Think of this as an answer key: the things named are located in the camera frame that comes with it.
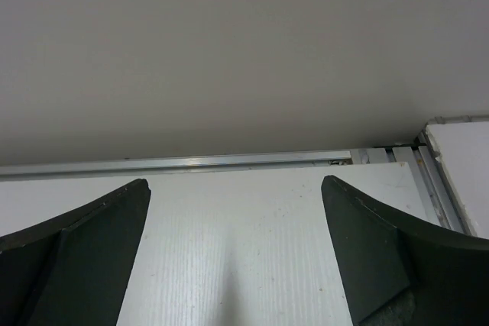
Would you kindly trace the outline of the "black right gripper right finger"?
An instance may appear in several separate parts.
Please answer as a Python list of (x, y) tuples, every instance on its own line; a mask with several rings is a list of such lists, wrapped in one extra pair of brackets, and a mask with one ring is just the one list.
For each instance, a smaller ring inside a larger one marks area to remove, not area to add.
[(355, 325), (486, 325), (488, 241), (326, 176), (322, 201)]

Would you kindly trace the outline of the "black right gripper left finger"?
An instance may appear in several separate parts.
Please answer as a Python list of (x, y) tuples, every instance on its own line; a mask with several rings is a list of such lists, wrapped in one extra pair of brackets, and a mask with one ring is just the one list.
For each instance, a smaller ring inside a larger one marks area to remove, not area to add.
[(151, 190), (146, 179), (1, 238), (3, 325), (115, 325)]

